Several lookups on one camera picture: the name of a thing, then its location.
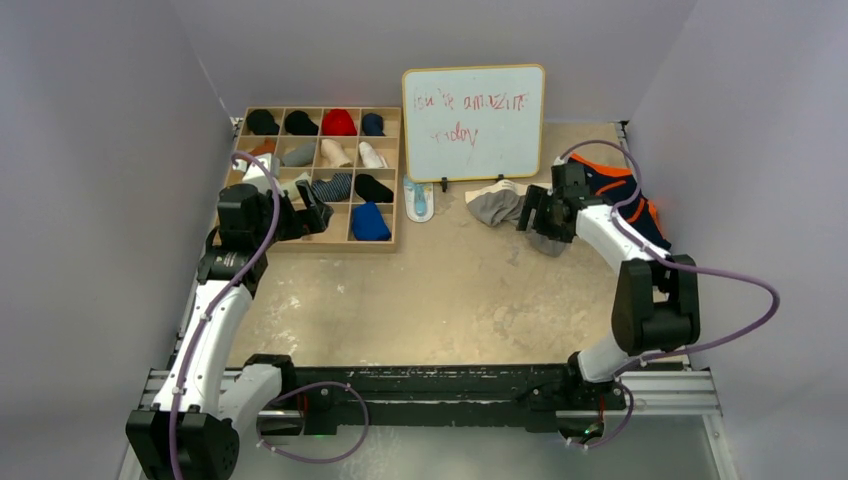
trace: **white wall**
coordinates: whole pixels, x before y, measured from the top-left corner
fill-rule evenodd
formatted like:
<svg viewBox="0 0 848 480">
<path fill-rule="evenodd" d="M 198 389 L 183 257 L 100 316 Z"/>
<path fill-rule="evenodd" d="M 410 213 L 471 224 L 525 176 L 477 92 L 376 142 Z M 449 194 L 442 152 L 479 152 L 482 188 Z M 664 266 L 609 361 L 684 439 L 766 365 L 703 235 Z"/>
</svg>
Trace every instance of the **white wall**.
<svg viewBox="0 0 848 480">
<path fill-rule="evenodd" d="M 229 121 L 167 0 L 0 3 L 0 471 L 114 478 Z"/>
<path fill-rule="evenodd" d="M 695 0 L 172 0 L 232 115 L 402 103 L 410 68 L 540 63 L 549 119 L 629 119 Z"/>
<path fill-rule="evenodd" d="M 848 471 L 848 4 L 700 0 L 630 128 L 679 252 L 772 280 L 783 306 L 712 367 L 743 478 Z M 702 339 L 767 295 L 701 280 Z"/>
</svg>

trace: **slipper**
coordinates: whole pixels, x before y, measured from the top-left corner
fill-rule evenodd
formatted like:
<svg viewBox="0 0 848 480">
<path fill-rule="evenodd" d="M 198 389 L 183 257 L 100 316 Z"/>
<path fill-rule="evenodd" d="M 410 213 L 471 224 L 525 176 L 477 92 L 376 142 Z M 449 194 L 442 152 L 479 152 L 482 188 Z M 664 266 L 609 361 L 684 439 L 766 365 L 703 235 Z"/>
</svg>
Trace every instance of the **slipper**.
<svg viewBox="0 0 848 480">
<path fill-rule="evenodd" d="M 413 183 L 403 176 L 403 198 L 406 216 L 413 222 L 423 223 L 433 218 L 433 184 Z"/>
</svg>

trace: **whiteboard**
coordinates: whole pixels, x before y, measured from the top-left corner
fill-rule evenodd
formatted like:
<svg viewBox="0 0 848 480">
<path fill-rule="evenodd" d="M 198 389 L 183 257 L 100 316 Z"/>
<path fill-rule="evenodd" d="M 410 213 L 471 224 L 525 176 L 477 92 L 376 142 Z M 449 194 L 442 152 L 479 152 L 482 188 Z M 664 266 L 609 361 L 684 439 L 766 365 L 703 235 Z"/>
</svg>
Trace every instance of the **whiteboard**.
<svg viewBox="0 0 848 480">
<path fill-rule="evenodd" d="M 541 65 L 416 69 L 402 83 L 412 180 L 529 177 L 539 171 Z"/>
</svg>

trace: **beige table surface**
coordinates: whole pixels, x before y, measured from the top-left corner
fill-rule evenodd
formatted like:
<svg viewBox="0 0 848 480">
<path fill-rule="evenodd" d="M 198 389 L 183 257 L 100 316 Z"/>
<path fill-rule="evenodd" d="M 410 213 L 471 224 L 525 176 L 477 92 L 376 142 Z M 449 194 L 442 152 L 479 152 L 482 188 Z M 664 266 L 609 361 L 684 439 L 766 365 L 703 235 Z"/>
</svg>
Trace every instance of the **beige table surface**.
<svg viewBox="0 0 848 480">
<path fill-rule="evenodd" d="M 615 127 L 545 125 L 542 168 L 518 181 L 550 181 L 553 159 L 593 138 L 617 141 Z M 624 165 L 612 148 L 579 153 Z M 491 184 L 435 188 L 426 223 L 399 212 L 394 254 L 269 255 L 228 364 L 253 353 L 291 354 L 301 366 L 563 362 L 597 341 L 609 330 L 612 270 L 579 239 L 550 258 L 511 225 L 477 221 L 464 193 Z"/>
</svg>

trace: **purple hose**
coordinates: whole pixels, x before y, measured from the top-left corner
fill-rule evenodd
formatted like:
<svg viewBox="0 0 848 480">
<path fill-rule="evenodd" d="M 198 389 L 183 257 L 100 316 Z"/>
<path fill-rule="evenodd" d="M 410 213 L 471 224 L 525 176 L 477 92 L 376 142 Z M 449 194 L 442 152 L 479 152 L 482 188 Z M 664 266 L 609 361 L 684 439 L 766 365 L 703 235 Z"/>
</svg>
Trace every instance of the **purple hose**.
<svg viewBox="0 0 848 480">
<path fill-rule="evenodd" d="M 362 406 L 362 414 L 365 417 L 365 423 L 363 424 L 362 434 L 359 436 L 359 440 L 357 440 L 356 443 L 353 444 L 353 447 L 351 447 L 350 450 L 346 451 L 345 453 L 343 453 L 341 455 L 338 455 L 338 456 L 332 457 L 332 458 L 302 457 L 302 456 L 294 454 L 294 453 L 290 453 L 290 452 L 280 450 L 279 448 L 277 448 L 277 447 L 269 444 L 268 442 L 266 442 L 262 438 L 262 433 L 259 431 L 259 424 L 257 423 L 256 424 L 256 435 L 259 437 L 259 444 L 262 445 L 263 447 L 265 447 L 266 449 L 268 449 L 269 451 L 273 452 L 273 453 L 282 455 L 282 456 L 290 458 L 292 460 L 297 460 L 298 462 L 304 462 L 304 463 L 319 463 L 319 464 L 320 463 L 333 463 L 333 462 L 338 462 L 339 460 L 344 460 L 345 458 L 353 455 L 353 452 L 357 451 L 359 449 L 359 447 L 362 446 L 362 442 L 364 442 L 365 437 L 368 436 L 368 421 L 369 420 L 368 420 L 368 405 L 365 404 L 365 400 L 362 399 L 362 396 L 359 395 L 359 393 L 357 393 L 356 390 L 350 388 L 349 385 L 345 385 L 345 384 L 339 383 L 339 382 L 330 382 L 330 381 L 315 382 L 315 383 L 306 385 L 304 387 L 294 389 L 291 392 L 287 392 L 283 395 L 280 395 L 279 397 L 275 398 L 274 400 L 271 400 L 271 403 L 276 403 L 276 402 L 280 402 L 280 401 L 283 401 L 283 400 L 287 400 L 287 399 L 289 399 L 289 398 L 291 398 L 295 395 L 301 394 L 301 393 L 306 392 L 308 390 L 320 388 L 320 387 L 337 387 L 337 388 L 347 390 L 351 393 L 351 395 L 353 395 L 354 397 L 356 397 L 357 400 L 359 400 L 359 404 Z"/>
<path fill-rule="evenodd" d="M 769 307 L 769 309 L 766 311 L 766 313 L 762 317 L 758 318 L 753 323 L 751 323 L 751 324 L 749 324 L 749 325 L 747 325 L 747 326 L 745 326 L 745 327 L 743 327 L 743 328 L 741 328 L 741 329 L 739 329 L 739 330 L 737 330 L 737 331 L 735 331 L 735 332 L 733 332 L 729 335 L 718 338 L 718 339 L 713 340 L 711 342 L 703 343 L 701 345 L 696 345 L 694 347 L 688 347 L 688 346 L 683 347 L 682 353 L 691 354 L 691 353 L 703 352 L 704 350 L 709 350 L 711 348 L 715 348 L 715 347 L 718 347 L 720 345 L 724 345 L 725 343 L 732 342 L 733 340 L 736 340 L 737 338 L 739 338 L 743 335 L 747 335 L 748 333 L 751 333 L 754 330 L 762 327 L 763 325 L 766 324 L 766 322 L 768 322 L 769 320 L 771 320 L 772 317 L 774 317 L 774 314 L 777 313 L 777 309 L 780 307 L 780 293 L 777 291 L 776 288 L 774 288 L 774 286 L 772 286 L 770 283 L 766 282 L 765 280 L 762 280 L 762 279 L 759 279 L 759 278 L 756 278 L 756 277 L 753 277 L 753 276 L 750 276 L 750 275 L 745 275 L 745 274 L 741 274 L 741 273 L 734 273 L 734 272 L 731 272 L 731 271 L 728 271 L 728 270 L 720 270 L 720 269 L 717 269 L 717 268 L 706 268 L 706 267 L 697 267 L 697 266 L 693 267 L 693 266 L 689 266 L 689 265 L 681 265 L 679 263 L 670 262 L 670 261 L 666 260 L 662 255 L 655 252 L 654 249 L 651 248 L 650 242 L 643 242 L 641 239 L 637 238 L 636 235 L 630 233 L 630 231 L 628 231 L 626 228 L 624 228 L 624 226 L 621 224 L 621 220 L 620 220 L 621 214 L 618 212 L 618 209 L 625 206 L 625 205 L 629 205 L 634 200 L 636 200 L 636 198 L 639 196 L 639 192 L 641 192 L 641 190 L 642 190 L 642 187 L 640 186 L 641 183 L 642 183 L 642 171 L 639 169 L 639 164 L 636 163 L 636 159 L 633 158 L 633 155 L 631 155 L 630 152 L 625 150 L 620 145 L 613 143 L 613 142 L 610 142 L 610 141 L 607 141 L 607 140 L 586 140 L 585 142 L 580 142 L 577 145 L 574 145 L 573 147 L 566 150 L 565 153 L 563 153 L 560 156 L 560 158 L 562 158 L 563 161 L 568 161 L 568 156 L 571 155 L 571 152 L 577 150 L 580 147 L 583 147 L 585 145 L 591 145 L 591 144 L 601 144 L 601 145 L 607 145 L 607 146 L 610 146 L 612 148 L 615 148 L 616 150 L 618 150 L 622 154 L 624 154 L 624 157 L 633 166 L 633 177 L 636 180 L 636 189 L 633 190 L 633 193 L 630 195 L 630 197 L 628 197 L 628 198 L 626 198 L 626 199 L 624 199 L 624 200 L 622 200 L 622 201 L 620 201 L 620 202 L 618 202 L 618 203 L 616 203 L 615 205 L 612 206 L 612 211 L 613 211 L 612 223 L 615 225 L 615 228 L 618 229 L 619 232 L 621 232 L 630 241 L 632 241 L 633 243 L 638 245 L 642 250 L 647 252 L 648 255 L 650 255 L 651 258 L 653 258 L 654 260 L 659 262 L 660 265 L 662 265 L 666 268 L 672 268 L 672 269 L 680 270 L 680 271 L 683 271 L 683 272 L 689 272 L 689 273 L 695 273 L 695 274 L 700 273 L 700 274 L 703 274 L 703 275 L 711 275 L 711 276 L 714 276 L 714 277 L 729 278 L 731 280 L 739 280 L 740 282 L 750 283 L 752 285 L 762 287 L 763 289 L 765 289 L 766 291 L 768 291 L 771 294 L 771 298 L 772 298 L 771 306 Z M 639 356 L 639 357 L 631 358 L 630 360 L 625 362 L 625 364 L 622 365 L 618 370 L 616 370 L 615 376 L 621 375 L 625 371 L 630 370 L 631 368 L 640 364 L 643 361 L 657 360 L 657 359 L 660 359 L 660 358 L 667 358 L 667 357 L 676 357 L 676 356 L 679 356 L 680 354 L 681 354 L 680 351 L 657 352 L 657 353 L 649 353 L 649 354 L 645 354 L 645 355 L 642 355 L 642 356 Z M 604 437 L 604 439 L 602 439 L 601 441 L 593 444 L 592 448 L 599 447 L 601 445 L 606 444 L 609 440 L 612 440 L 612 438 L 615 437 L 616 435 L 618 435 L 618 433 L 624 428 L 624 426 L 627 424 L 627 422 L 630 421 L 630 416 L 633 413 L 633 394 L 623 384 L 620 384 L 620 385 L 621 385 L 622 388 L 625 389 L 625 391 L 630 396 L 630 405 L 627 409 L 627 415 L 624 417 L 624 421 L 621 422 L 621 425 L 619 425 L 618 428 L 614 432 L 612 432 L 608 437 Z"/>
<path fill-rule="evenodd" d="M 259 257 L 265 253 L 265 250 L 268 250 L 268 247 L 271 246 L 271 243 L 274 241 L 274 232 L 277 230 L 277 217 L 280 214 L 280 190 L 277 188 L 276 178 L 271 175 L 271 172 L 262 165 L 262 162 L 256 159 L 253 155 L 249 153 L 236 151 L 233 152 L 230 157 L 230 161 L 235 164 L 235 161 L 238 159 L 247 160 L 248 162 L 255 165 L 259 168 L 265 177 L 268 178 L 268 183 L 271 185 L 271 190 L 273 190 L 274 194 L 274 215 L 271 218 L 271 227 L 268 228 L 268 233 L 265 235 L 265 240 L 262 241 L 262 244 L 259 245 L 259 248 L 256 250 L 256 253 L 250 257 L 250 260 L 244 264 L 241 270 L 236 273 L 236 275 L 227 283 L 224 288 L 215 295 L 215 298 L 209 302 L 209 305 L 206 306 L 206 310 L 203 311 L 203 314 L 200 316 L 200 323 L 197 325 L 197 328 L 194 330 L 194 335 L 191 336 L 191 340 L 189 340 L 188 347 L 186 347 L 186 353 L 183 357 L 183 362 L 180 364 L 180 370 L 177 374 L 177 391 L 174 393 L 174 400 L 171 402 L 171 414 L 168 417 L 168 455 L 171 459 L 171 469 L 174 472 L 174 480 L 183 480 L 183 472 L 180 469 L 179 457 L 177 454 L 177 416 L 179 415 L 180 410 L 180 397 L 182 396 L 182 390 L 185 386 L 186 382 L 186 372 L 188 371 L 188 366 L 191 363 L 191 359 L 194 356 L 194 350 L 197 348 L 197 343 L 200 341 L 200 337 L 203 335 L 203 330 L 206 328 L 206 323 L 208 323 L 209 319 L 212 317 L 212 311 L 215 310 L 215 307 L 218 303 L 227 295 L 230 291 L 230 288 L 235 286 L 238 282 L 241 281 L 241 278 L 251 269 L 253 265 L 256 264 L 256 261 L 259 260 Z"/>
</svg>

